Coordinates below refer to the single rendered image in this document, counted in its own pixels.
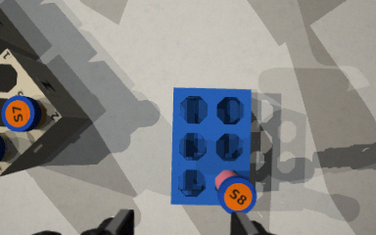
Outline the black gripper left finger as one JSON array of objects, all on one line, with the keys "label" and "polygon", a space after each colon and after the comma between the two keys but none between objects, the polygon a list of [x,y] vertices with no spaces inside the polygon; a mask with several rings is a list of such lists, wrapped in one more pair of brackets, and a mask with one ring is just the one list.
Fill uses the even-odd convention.
[{"label": "black gripper left finger", "polygon": [[[41,231],[32,235],[62,235],[55,231]],[[104,219],[97,227],[83,231],[80,235],[134,235],[134,210],[122,210],[115,217]]]}]

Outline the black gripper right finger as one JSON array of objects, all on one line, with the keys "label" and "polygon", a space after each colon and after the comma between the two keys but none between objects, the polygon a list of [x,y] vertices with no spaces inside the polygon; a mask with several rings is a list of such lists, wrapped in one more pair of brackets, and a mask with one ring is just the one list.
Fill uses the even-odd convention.
[{"label": "black gripper right finger", "polygon": [[250,220],[244,211],[231,213],[230,235],[275,235],[263,228],[254,220]]}]

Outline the blue tube rack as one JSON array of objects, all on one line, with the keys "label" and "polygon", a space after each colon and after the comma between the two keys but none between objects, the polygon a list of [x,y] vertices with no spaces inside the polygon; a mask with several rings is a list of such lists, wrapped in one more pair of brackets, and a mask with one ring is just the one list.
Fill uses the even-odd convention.
[{"label": "blue tube rack", "polygon": [[172,205],[220,206],[224,170],[250,181],[251,109],[252,89],[173,87]]}]

